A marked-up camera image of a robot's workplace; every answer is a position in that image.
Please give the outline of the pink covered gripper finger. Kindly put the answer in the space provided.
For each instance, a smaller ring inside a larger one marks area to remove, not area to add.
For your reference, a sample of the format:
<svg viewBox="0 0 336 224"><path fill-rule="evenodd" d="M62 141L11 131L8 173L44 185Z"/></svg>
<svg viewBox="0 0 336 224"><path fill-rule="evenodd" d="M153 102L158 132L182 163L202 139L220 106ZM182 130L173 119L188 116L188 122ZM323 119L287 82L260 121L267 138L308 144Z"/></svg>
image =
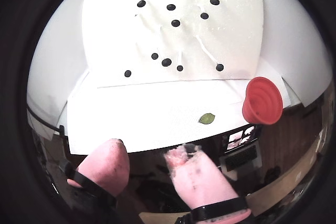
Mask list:
<svg viewBox="0 0 336 224"><path fill-rule="evenodd" d="M110 139L90 153L77 168L64 159L62 172L70 186L115 208L117 196L129 181L130 161L124 143L120 139Z"/></svg>
<svg viewBox="0 0 336 224"><path fill-rule="evenodd" d="M182 144L164 154L174 188L192 223L248 223L251 210L200 146Z"/></svg>

